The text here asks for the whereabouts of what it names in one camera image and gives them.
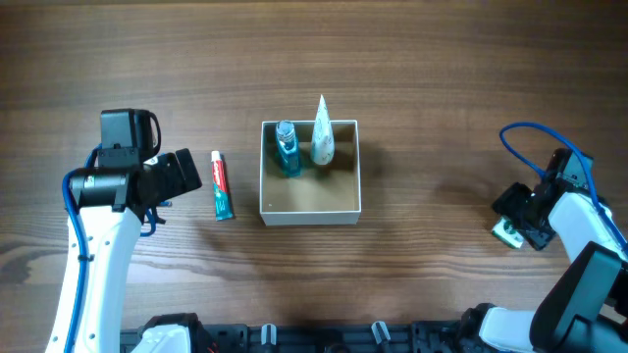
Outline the blue mouthwash bottle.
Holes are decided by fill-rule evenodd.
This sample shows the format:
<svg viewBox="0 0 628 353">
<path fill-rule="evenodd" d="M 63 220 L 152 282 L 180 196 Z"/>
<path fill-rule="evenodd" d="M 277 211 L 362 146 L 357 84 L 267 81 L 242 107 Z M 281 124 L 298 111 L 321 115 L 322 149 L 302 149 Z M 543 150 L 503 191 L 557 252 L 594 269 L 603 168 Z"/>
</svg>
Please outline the blue mouthwash bottle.
<svg viewBox="0 0 628 353">
<path fill-rule="evenodd" d="M 287 177 L 300 175 L 301 163 L 298 138 L 293 122 L 279 121 L 275 129 L 282 169 Z"/>
</svg>

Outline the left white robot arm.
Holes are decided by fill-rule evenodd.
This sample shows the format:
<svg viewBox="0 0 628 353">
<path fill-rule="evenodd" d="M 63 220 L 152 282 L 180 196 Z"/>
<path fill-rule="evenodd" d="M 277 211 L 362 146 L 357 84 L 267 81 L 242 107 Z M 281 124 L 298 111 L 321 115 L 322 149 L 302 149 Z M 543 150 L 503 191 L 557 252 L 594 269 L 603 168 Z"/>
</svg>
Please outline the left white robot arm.
<svg viewBox="0 0 628 353">
<path fill-rule="evenodd" d="M 116 352 L 131 255 L 162 203 L 201 187 L 189 150 L 161 153 L 154 113 L 104 110 L 101 142 L 68 172 L 69 246 L 49 352 Z"/>
</svg>

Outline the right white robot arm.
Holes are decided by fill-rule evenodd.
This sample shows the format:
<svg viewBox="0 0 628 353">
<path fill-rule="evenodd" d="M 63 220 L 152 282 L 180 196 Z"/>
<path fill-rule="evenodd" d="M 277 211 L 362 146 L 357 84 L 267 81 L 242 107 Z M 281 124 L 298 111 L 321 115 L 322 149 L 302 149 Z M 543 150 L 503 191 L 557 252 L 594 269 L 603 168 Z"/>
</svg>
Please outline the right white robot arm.
<svg viewBox="0 0 628 353">
<path fill-rule="evenodd" d="M 595 205 L 586 182 L 593 160 L 556 149 L 534 188 L 515 182 L 493 203 L 492 234 L 518 248 L 545 249 L 560 238 L 570 266 L 534 311 L 492 304 L 467 310 L 454 342 L 462 352 L 624 352 L 627 325 L 602 315 L 627 314 L 627 257 L 610 228 L 611 213 Z"/>
</svg>

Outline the green white small box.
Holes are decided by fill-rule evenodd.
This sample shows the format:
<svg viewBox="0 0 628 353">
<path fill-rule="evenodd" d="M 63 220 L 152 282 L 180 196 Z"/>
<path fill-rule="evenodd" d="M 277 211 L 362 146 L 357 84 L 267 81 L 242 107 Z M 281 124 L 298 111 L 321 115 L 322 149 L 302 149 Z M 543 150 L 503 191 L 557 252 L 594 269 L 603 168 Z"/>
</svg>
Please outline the green white small box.
<svg viewBox="0 0 628 353">
<path fill-rule="evenodd" d="M 506 246 L 520 249 L 524 243 L 524 237 L 514 227 L 508 217 L 501 217 L 492 228 L 492 235 Z"/>
</svg>

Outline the white lotion tube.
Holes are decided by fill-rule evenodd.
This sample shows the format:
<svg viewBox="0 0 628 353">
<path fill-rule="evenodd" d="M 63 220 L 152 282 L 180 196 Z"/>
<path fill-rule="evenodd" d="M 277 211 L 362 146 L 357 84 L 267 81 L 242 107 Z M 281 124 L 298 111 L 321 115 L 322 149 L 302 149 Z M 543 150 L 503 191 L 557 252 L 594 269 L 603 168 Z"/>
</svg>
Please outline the white lotion tube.
<svg viewBox="0 0 628 353">
<path fill-rule="evenodd" d="M 335 150 L 329 110 L 324 96 L 321 95 L 312 131 L 310 158 L 316 165 L 327 166 L 332 162 Z"/>
</svg>

